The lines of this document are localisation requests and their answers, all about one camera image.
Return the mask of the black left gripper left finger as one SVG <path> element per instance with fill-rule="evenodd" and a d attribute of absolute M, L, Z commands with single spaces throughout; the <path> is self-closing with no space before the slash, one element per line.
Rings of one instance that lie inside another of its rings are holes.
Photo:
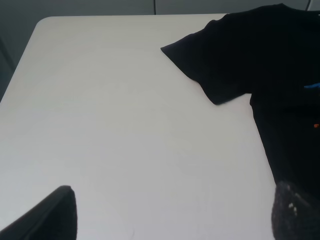
<path fill-rule="evenodd" d="M 0 231 L 2 240 L 75 240 L 78 233 L 76 196 L 62 185 Z"/>

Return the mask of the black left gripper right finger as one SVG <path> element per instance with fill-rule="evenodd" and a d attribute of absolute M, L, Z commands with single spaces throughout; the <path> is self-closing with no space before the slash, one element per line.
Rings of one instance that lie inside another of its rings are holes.
<path fill-rule="evenodd" d="M 320 200 L 290 182 L 276 185 L 271 211 L 276 240 L 319 240 Z"/>

